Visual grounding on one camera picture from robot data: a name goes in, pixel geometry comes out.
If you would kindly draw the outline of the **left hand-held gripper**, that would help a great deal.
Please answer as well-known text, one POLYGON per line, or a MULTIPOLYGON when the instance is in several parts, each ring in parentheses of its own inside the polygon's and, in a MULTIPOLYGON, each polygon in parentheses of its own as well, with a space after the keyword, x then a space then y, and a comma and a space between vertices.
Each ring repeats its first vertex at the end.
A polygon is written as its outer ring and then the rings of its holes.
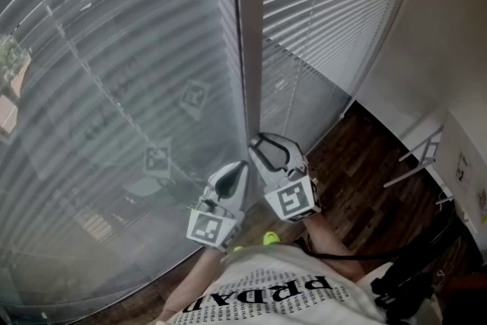
POLYGON ((236 161, 221 167, 190 209, 186 237, 206 247, 227 251, 241 231, 241 209, 247 193, 249 164, 236 161))

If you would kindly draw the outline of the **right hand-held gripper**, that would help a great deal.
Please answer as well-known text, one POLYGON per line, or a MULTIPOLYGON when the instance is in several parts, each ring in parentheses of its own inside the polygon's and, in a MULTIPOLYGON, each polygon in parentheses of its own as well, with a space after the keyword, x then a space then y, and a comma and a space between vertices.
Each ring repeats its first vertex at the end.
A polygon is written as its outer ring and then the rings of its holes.
POLYGON ((309 175, 304 155, 292 140, 271 132, 260 132, 249 146, 250 157, 265 187, 265 199, 282 221, 301 221, 320 212, 317 185, 309 175), (284 154, 283 165, 273 165, 261 150, 263 145, 284 154), (280 179, 280 171, 288 171, 280 179))

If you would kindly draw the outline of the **white window blinds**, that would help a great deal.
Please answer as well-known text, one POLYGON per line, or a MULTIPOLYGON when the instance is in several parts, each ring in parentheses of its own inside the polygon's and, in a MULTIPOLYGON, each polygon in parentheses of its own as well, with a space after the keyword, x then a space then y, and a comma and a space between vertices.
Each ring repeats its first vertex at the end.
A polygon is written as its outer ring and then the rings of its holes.
POLYGON ((121 295, 197 250, 244 157, 233 0, 0 0, 0 303, 121 295))
POLYGON ((304 77, 355 94, 401 0, 263 0, 263 96, 304 77))

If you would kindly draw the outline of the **person's left forearm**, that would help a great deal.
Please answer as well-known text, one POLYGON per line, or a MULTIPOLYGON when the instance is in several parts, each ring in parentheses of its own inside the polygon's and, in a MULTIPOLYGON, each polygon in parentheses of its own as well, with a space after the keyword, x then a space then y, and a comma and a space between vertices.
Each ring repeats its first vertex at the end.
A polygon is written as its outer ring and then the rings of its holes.
POLYGON ((168 321, 200 298, 220 272, 224 256, 219 250, 207 248, 185 279, 171 293, 158 320, 168 321))

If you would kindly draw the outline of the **person's right forearm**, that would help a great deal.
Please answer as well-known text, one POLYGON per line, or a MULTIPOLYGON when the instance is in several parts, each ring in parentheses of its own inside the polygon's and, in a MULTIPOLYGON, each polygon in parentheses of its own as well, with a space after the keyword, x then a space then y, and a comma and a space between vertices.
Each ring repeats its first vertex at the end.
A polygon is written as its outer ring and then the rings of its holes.
MULTIPOLYGON (((351 256, 352 252, 341 242, 332 226, 322 214, 314 214, 304 219, 304 225, 310 236, 314 249, 318 253, 328 253, 337 256, 351 256)), ((357 282, 366 273, 357 260, 323 260, 341 276, 357 282)))

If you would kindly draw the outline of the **white printed t-shirt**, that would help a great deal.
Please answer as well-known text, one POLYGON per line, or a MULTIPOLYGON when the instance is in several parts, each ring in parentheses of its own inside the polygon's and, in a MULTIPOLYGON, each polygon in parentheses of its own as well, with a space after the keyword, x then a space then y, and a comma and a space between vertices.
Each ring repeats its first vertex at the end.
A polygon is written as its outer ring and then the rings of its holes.
POLYGON ((386 263, 357 282, 302 250, 247 247, 227 255, 198 297, 151 325, 387 325, 371 282, 386 263))

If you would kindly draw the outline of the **black equipment pouch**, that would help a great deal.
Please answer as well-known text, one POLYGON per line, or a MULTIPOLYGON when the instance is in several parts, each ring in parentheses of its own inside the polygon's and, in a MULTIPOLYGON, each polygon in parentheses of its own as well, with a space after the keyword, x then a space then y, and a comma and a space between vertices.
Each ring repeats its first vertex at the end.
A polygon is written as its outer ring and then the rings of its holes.
POLYGON ((444 325, 444 315, 476 292, 474 276, 445 267, 417 270, 411 261, 387 263, 372 278, 371 293, 388 325, 444 325))

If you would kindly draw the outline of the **white table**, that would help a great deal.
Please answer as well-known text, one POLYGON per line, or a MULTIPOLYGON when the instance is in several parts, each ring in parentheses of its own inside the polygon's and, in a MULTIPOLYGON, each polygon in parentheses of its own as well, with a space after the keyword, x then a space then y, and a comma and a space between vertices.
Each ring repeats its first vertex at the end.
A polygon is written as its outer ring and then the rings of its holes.
POLYGON ((480 239, 487 240, 487 221, 482 222, 477 193, 487 190, 487 160, 481 155, 472 139, 452 115, 447 115, 444 124, 435 132, 403 155, 400 160, 420 151, 421 156, 417 167, 387 182, 390 187, 426 168, 431 168, 440 178, 441 186, 447 199, 452 199, 460 207, 461 217, 466 225, 480 239), (472 166, 471 179, 468 186, 460 184, 456 179, 456 170, 460 152, 463 152, 472 166))

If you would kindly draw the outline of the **white paper label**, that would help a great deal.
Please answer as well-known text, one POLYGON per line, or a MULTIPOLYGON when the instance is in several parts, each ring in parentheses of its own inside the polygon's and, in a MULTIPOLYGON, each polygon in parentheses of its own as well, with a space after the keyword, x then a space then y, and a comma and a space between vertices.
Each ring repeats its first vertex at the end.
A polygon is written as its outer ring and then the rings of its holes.
POLYGON ((460 152, 456 170, 456 179, 460 184, 468 186, 471 179, 471 174, 472 166, 467 160, 466 155, 463 152, 460 152))

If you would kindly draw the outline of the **grey glass partition post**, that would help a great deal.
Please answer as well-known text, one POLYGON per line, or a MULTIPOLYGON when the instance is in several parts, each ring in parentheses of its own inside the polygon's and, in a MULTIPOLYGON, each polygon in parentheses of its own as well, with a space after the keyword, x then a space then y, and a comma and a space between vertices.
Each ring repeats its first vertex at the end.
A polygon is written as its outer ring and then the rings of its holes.
POLYGON ((260 128, 263 72, 263 0, 238 0, 240 64, 247 138, 260 128))

